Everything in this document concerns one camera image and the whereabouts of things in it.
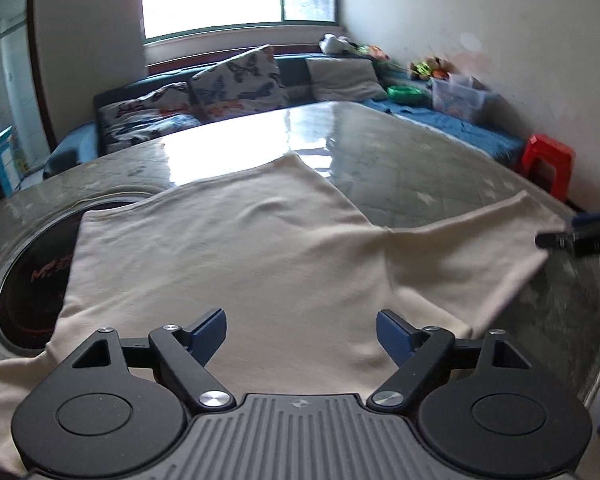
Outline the black round induction cooktop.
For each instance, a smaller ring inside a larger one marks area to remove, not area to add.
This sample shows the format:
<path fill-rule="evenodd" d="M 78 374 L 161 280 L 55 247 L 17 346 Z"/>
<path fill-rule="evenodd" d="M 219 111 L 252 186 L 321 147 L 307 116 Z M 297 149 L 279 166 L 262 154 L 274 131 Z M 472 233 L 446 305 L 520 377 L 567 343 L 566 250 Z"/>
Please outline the black round induction cooktop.
<path fill-rule="evenodd" d="M 90 210 L 134 204 L 143 193 L 112 193 L 80 200 L 53 214 L 16 246 L 0 270 L 0 348 L 36 356 L 50 341 L 64 305 L 82 217 Z"/>

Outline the plush toys pile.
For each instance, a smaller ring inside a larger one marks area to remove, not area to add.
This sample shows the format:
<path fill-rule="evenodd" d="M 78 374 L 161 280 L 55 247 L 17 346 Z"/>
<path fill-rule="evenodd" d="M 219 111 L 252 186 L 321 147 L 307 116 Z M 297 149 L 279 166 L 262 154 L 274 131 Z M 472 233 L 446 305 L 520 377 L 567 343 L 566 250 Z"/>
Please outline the plush toys pile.
<path fill-rule="evenodd" d="M 408 76 L 414 80 L 428 81 L 430 79 L 447 80 L 452 72 L 453 65 L 443 58 L 425 58 L 422 62 L 411 63 L 408 66 Z"/>

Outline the flat butterfly pillow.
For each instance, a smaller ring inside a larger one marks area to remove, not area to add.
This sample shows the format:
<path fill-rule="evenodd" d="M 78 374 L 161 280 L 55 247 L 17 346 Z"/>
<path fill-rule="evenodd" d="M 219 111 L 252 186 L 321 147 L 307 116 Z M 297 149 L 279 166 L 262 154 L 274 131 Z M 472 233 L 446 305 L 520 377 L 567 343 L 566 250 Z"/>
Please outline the flat butterfly pillow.
<path fill-rule="evenodd" d="M 194 116 L 185 82 L 102 106 L 98 117 L 106 154 L 202 125 Z"/>

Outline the upright butterfly pillow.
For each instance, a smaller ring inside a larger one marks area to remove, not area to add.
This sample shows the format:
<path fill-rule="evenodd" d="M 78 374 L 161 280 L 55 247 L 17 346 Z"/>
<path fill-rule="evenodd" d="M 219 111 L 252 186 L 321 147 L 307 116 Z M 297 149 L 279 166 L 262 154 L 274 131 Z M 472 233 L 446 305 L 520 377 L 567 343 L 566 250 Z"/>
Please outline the upright butterfly pillow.
<path fill-rule="evenodd" d="M 269 44 L 216 63 L 190 80 L 195 99 L 212 122 L 281 110 L 289 105 Z"/>

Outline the panda plush toy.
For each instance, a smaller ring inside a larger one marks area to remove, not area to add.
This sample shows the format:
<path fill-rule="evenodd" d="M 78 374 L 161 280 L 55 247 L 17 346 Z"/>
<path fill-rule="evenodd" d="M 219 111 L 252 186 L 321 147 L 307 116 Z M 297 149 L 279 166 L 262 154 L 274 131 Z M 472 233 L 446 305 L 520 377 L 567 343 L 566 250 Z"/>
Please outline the panda plush toy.
<path fill-rule="evenodd" d="M 351 44 L 345 36 L 326 34 L 318 43 L 320 50 L 326 55 L 356 55 L 358 48 Z"/>

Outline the clear plastic storage box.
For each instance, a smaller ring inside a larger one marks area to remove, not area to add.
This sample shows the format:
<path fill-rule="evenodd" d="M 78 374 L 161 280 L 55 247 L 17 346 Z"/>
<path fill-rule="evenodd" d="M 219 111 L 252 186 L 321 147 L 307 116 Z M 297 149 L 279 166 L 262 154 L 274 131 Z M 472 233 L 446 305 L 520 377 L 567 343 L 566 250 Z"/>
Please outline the clear plastic storage box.
<path fill-rule="evenodd" d="M 448 79 L 432 81 L 432 107 L 439 113 L 464 122 L 481 124 L 498 95 L 475 80 L 461 74 L 449 74 Z"/>

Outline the grey cushion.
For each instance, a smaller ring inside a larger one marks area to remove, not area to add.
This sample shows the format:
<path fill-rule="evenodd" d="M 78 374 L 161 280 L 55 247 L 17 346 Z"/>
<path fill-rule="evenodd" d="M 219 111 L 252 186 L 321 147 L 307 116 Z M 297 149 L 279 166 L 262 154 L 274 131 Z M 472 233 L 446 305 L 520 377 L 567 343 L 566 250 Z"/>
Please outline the grey cushion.
<path fill-rule="evenodd" d="M 373 63 L 366 58 L 308 58 L 311 90 L 318 102 L 385 100 Z"/>

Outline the blue corner sofa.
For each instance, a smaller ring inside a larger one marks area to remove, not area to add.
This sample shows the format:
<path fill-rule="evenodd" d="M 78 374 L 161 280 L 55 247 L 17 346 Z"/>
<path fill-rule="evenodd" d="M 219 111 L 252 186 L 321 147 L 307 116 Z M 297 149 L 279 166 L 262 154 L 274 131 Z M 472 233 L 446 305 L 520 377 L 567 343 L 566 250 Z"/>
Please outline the blue corner sofa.
<path fill-rule="evenodd" d="M 414 105 L 396 101 L 378 82 L 372 60 L 352 55 L 279 56 L 263 46 L 206 68 L 154 75 L 95 96 L 94 122 L 74 129 L 60 142 L 43 176 L 210 122 L 325 101 L 327 94 L 314 89 L 312 79 L 337 67 L 352 70 L 354 78 L 336 91 L 336 101 L 360 102 L 433 126 L 505 166 L 513 166 L 524 151 L 518 136 L 437 112 L 430 96 Z"/>

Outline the red plastic stool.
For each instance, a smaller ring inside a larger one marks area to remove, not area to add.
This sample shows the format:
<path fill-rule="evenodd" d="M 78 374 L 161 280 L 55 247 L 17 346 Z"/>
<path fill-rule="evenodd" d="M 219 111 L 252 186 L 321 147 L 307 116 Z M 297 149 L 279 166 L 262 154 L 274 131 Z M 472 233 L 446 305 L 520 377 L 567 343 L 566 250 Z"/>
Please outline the red plastic stool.
<path fill-rule="evenodd" d="M 527 141 L 517 170 L 518 174 L 528 178 L 531 170 L 539 164 L 552 168 L 554 174 L 550 181 L 550 195 L 565 203 L 575 162 L 576 152 L 570 146 L 546 134 L 537 133 Z"/>

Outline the blue small cabinet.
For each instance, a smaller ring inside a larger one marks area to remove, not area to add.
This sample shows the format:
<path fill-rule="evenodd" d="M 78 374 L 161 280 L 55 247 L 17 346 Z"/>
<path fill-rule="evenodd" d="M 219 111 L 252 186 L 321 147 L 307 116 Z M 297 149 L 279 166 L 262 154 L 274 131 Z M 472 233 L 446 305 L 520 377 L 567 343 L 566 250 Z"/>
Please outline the blue small cabinet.
<path fill-rule="evenodd" d="M 20 189 L 22 175 L 14 151 L 12 127 L 0 132 L 0 185 L 5 196 L 11 196 Z"/>

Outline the green plastic bowl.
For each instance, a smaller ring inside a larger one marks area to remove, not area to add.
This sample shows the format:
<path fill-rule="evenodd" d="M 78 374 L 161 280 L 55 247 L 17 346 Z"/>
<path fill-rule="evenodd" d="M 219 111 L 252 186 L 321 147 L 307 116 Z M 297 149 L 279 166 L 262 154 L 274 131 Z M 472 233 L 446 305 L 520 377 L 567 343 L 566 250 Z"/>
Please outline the green plastic bowl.
<path fill-rule="evenodd" d="M 421 106 L 427 99 L 427 92 L 413 86 L 390 86 L 387 88 L 389 99 L 404 106 Z"/>

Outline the cream sweatshirt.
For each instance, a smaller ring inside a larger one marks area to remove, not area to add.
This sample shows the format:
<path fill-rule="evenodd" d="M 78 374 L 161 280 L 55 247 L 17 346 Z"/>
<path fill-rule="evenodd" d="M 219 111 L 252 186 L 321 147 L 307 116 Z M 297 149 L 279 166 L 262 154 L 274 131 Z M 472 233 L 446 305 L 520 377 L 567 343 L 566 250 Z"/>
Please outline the cream sweatshirt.
<path fill-rule="evenodd" d="M 220 308 L 211 369 L 231 392 L 369 394 L 389 369 L 378 311 L 478 337 L 544 264 L 535 235 L 563 226 L 524 192 L 419 228 L 374 226 L 294 155 L 90 211 L 50 342 L 0 361 L 0 469 L 23 470 L 18 404 L 101 327 L 139 337 Z"/>

